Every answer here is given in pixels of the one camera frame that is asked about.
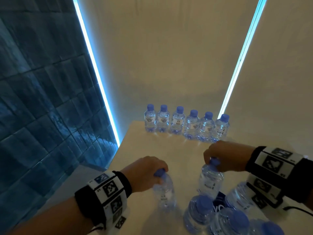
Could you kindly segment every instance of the hand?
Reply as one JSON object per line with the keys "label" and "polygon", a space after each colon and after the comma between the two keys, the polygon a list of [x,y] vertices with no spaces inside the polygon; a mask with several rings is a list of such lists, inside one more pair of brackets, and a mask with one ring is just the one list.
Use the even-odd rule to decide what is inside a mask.
{"label": "hand", "polygon": [[217,141],[204,151],[203,156],[206,164],[210,163],[211,158],[218,158],[221,164],[217,169],[220,172],[244,171],[254,149],[236,142]]}
{"label": "hand", "polygon": [[153,175],[161,168],[168,172],[166,162],[156,157],[146,156],[128,165],[120,172],[127,177],[134,193],[150,189],[154,184],[161,184],[162,179]]}

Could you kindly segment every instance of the person's left hand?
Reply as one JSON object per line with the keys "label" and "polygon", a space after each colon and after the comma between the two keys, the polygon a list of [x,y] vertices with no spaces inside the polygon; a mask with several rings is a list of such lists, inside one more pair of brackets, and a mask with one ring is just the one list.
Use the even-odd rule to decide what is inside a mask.
{"label": "person's left hand", "polygon": [[162,179],[153,175],[161,168],[168,172],[166,162],[156,157],[146,156],[128,165],[120,172],[127,177],[134,193],[150,189],[154,184],[161,184]]}

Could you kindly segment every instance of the blue led light strip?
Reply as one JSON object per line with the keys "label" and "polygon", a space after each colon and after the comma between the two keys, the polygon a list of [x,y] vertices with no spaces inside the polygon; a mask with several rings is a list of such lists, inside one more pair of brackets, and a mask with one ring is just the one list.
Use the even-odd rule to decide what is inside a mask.
{"label": "blue led light strip", "polygon": [[79,19],[79,22],[80,22],[81,29],[82,29],[83,34],[84,34],[85,42],[86,42],[86,45],[87,45],[87,48],[88,48],[88,52],[89,52],[89,55],[90,55],[90,58],[91,58],[91,61],[92,61],[92,65],[94,67],[94,70],[95,70],[95,73],[96,73],[96,76],[97,76],[97,80],[98,80],[98,83],[99,83],[99,87],[100,87],[100,90],[101,90],[102,97],[104,99],[106,110],[108,111],[108,115],[109,115],[109,118],[110,118],[111,126],[112,126],[112,129],[113,129],[113,132],[114,132],[114,136],[115,136],[115,139],[116,139],[116,143],[117,143],[117,146],[119,147],[120,146],[120,142],[119,142],[117,130],[116,130],[115,123],[114,123],[114,120],[113,120],[112,112],[111,112],[110,107],[109,107],[108,99],[106,98],[106,95],[105,95],[105,92],[104,92],[104,89],[103,89],[102,81],[101,81],[101,78],[100,78],[100,75],[99,75],[99,71],[98,71],[98,68],[97,68],[97,64],[96,64],[96,60],[95,60],[94,54],[93,54],[92,49],[91,49],[91,45],[90,45],[89,38],[88,38],[88,35],[87,35],[87,31],[86,31],[86,28],[85,28],[84,20],[83,20],[83,17],[81,15],[81,13],[80,13],[80,8],[79,8],[77,0],[73,0],[73,2],[74,2],[74,5],[75,5],[75,9],[76,9],[76,13],[77,13],[77,16],[78,16],[78,19]]}
{"label": "blue led light strip", "polygon": [[243,62],[245,60],[246,54],[248,52],[248,48],[250,46],[251,40],[252,40],[254,32],[256,30],[256,26],[258,25],[260,17],[262,15],[262,11],[263,11],[265,3],[266,3],[266,0],[259,0],[259,2],[258,2],[258,5],[257,5],[255,13],[254,13],[254,16],[252,18],[252,22],[251,22],[250,28],[248,30],[248,33],[247,33],[247,36],[246,36],[246,39],[245,39],[245,42],[244,42],[244,46],[242,47],[242,50],[241,50],[241,53],[239,55],[239,59],[238,59],[237,65],[235,67],[235,70],[234,70],[234,73],[233,73],[233,77],[230,80],[230,83],[229,83],[229,86],[228,86],[228,90],[227,90],[225,98],[224,98],[224,102],[223,102],[221,110],[220,110],[220,112],[218,114],[218,117],[217,117],[218,119],[221,118],[222,114],[224,114],[224,112],[225,112],[225,109],[227,107],[228,101],[230,99],[230,95],[232,94],[233,88],[235,86],[236,80],[237,80],[239,72],[240,72],[240,69],[241,69],[242,64],[243,64]]}

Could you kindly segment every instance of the tabletop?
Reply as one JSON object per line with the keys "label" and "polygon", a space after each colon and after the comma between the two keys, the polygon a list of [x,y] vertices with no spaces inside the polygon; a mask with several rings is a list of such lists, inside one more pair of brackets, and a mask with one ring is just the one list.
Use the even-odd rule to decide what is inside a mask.
{"label": "tabletop", "polygon": [[[188,234],[182,223],[182,213],[190,199],[197,195],[198,179],[204,165],[203,152],[210,144],[190,141],[182,135],[170,133],[148,133],[143,121],[130,125],[109,170],[121,170],[135,160],[145,156],[158,157],[168,164],[168,174],[173,180],[178,202],[177,210],[165,214],[157,209],[152,189],[132,194],[127,201],[130,216],[121,228],[120,234]],[[221,192],[226,194],[239,182],[245,181],[247,172],[226,172]],[[290,199],[292,205],[308,210],[304,205]],[[313,218],[305,213],[290,210],[288,217],[278,224],[285,235],[313,234]]]}

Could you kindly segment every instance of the plastic water bottle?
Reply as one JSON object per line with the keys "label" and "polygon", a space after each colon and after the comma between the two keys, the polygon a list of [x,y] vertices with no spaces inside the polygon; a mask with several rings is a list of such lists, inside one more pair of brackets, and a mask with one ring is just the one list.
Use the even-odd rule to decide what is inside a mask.
{"label": "plastic water bottle", "polygon": [[221,118],[215,122],[215,127],[212,130],[212,142],[217,142],[218,140],[223,140],[229,128],[229,115],[222,114]]}
{"label": "plastic water bottle", "polygon": [[211,158],[210,164],[205,164],[201,168],[199,178],[199,194],[206,195],[213,200],[217,197],[224,181],[224,174],[216,169],[219,164],[220,161],[217,158]]}
{"label": "plastic water bottle", "polygon": [[157,129],[160,132],[166,132],[169,126],[170,112],[167,111],[167,105],[161,105],[161,110],[157,114]]}
{"label": "plastic water bottle", "polygon": [[178,106],[174,112],[171,122],[171,132],[180,134],[185,121],[184,107]]}
{"label": "plastic water bottle", "polygon": [[198,139],[202,142],[211,140],[211,132],[214,129],[213,113],[208,111],[204,117],[200,119],[200,127],[198,131]]}
{"label": "plastic water bottle", "polygon": [[197,234],[206,228],[213,217],[212,200],[206,196],[195,196],[184,213],[184,225],[191,234]]}
{"label": "plastic water bottle", "polygon": [[215,214],[210,225],[210,235],[248,235],[249,220],[242,212],[224,208]]}
{"label": "plastic water bottle", "polygon": [[156,112],[154,111],[154,105],[148,104],[145,112],[145,129],[147,132],[154,132],[156,129]]}
{"label": "plastic water bottle", "polygon": [[159,169],[154,176],[161,177],[162,185],[155,184],[153,191],[158,200],[158,207],[163,210],[171,210],[176,206],[176,197],[173,182],[164,169]]}
{"label": "plastic water bottle", "polygon": [[245,213],[254,206],[254,202],[248,194],[250,188],[246,182],[240,182],[225,196],[225,205],[229,208],[241,210]]}
{"label": "plastic water bottle", "polygon": [[284,231],[277,224],[261,219],[251,219],[249,235],[284,235]]}
{"label": "plastic water bottle", "polygon": [[200,119],[197,110],[191,110],[190,115],[187,116],[184,136],[187,139],[195,139],[197,137],[198,128],[200,126]]}

